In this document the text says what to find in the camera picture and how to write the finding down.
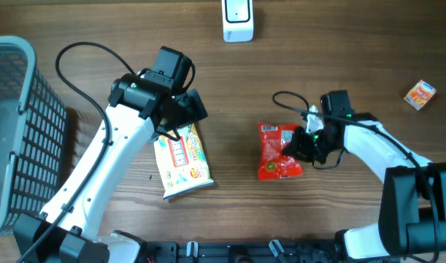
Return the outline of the red candy bag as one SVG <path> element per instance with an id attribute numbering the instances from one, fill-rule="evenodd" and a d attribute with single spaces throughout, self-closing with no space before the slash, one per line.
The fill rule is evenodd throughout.
<path id="1" fill-rule="evenodd" d="M 303 174 L 295 158 L 282 153 L 291 142 L 297 124 L 274 125 L 258 122 L 261 139 L 261 158 L 258 165 L 259 180 L 279 180 Z"/>

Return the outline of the white yellow wet wipes pack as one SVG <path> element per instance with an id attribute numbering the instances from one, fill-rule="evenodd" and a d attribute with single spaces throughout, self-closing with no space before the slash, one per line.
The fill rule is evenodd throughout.
<path id="1" fill-rule="evenodd" d="M 178 129 L 180 140 L 160 136 L 153 144 L 164 199 L 214 185 L 196 124 Z"/>

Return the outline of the orange tissue pack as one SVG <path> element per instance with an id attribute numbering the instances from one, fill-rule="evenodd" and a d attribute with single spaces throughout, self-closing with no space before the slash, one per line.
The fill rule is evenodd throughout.
<path id="1" fill-rule="evenodd" d="M 404 100 L 416 110 L 421 110 L 436 94 L 437 90 L 433 86 L 420 80 L 407 92 Z"/>

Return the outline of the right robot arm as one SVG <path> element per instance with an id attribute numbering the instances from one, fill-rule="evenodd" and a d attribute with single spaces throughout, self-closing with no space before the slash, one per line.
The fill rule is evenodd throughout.
<path id="1" fill-rule="evenodd" d="M 420 260 L 436 262 L 446 251 L 446 162 L 420 156 L 391 136 L 370 113 L 356 113 L 346 91 L 320 98 L 321 108 L 296 108 L 305 122 L 295 129 L 283 154 L 324 169 L 339 151 L 362 160 L 382 182 L 379 218 L 361 228 L 338 231 L 335 259 Z"/>

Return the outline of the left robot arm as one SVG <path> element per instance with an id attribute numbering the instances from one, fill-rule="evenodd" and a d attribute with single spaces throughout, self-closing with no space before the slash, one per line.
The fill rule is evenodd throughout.
<path id="1" fill-rule="evenodd" d="M 130 162 L 159 137 L 207 116 L 192 60 L 162 47 L 153 66 L 128 71 L 111 87 L 101 125 L 86 152 L 37 216 L 23 214 L 14 228 L 22 262 L 151 262 L 145 240 L 123 231 L 99 235 L 109 200 Z"/>

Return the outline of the white barcode scanner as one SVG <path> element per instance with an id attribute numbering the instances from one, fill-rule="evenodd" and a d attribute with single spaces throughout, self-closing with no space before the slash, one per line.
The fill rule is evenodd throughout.
<path id="1" fill-rule="evenodd" d="M 254 35 L 253 0 L 221 0 L 225 42 L 249 42 Z"/>

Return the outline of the grey plastic shopping basket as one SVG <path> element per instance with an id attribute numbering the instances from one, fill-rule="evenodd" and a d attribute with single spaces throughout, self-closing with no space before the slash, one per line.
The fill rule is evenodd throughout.
<path id="1" fill-rule="evenodd" d="M 60 188 L 68 115 L 21 37 L 0 37 L 0 236 Z"/>

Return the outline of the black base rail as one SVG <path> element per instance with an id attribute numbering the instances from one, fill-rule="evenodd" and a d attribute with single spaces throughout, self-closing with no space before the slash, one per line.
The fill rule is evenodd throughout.
<path id="1" fill-rule="evenodd" d="M 335 240 L 262 243 L 150 242 L 147 263 L 329 263 L 354 262 Z"/>

